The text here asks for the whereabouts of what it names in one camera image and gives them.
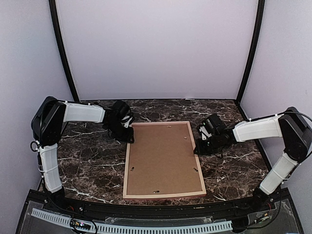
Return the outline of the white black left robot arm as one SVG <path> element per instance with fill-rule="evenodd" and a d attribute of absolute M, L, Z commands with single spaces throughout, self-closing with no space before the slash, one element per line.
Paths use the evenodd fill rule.
<path fill-rule="evenodd" d="M 57 159 L 58 143 L 67 122 L 100 123 L 116 141 L 133 143 L 134 114 L 130 106 L 117 100 L 110 107 L 58 100 L 48 96 L 31 122 L 34 149 L 39 154 L 39 168 L 47 191 L 54 194 L 63 189 Z"/>

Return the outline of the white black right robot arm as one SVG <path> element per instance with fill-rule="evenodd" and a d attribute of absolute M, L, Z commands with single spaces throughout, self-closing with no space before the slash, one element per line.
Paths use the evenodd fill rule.
<path fill-rule="evenodd" d="M 200 123 L 197 131 L 200 138 L 195 141 L 194 153 L 198 156 L 221 154 L 225 148 L 251 140 L 262 146 L 270 169 L 249 200 L 249 208 L 254 212 L 266 206 L 269 196 L 312 155 L 312 118 L 295 107 L 232 125 L 212 114 Z"/>

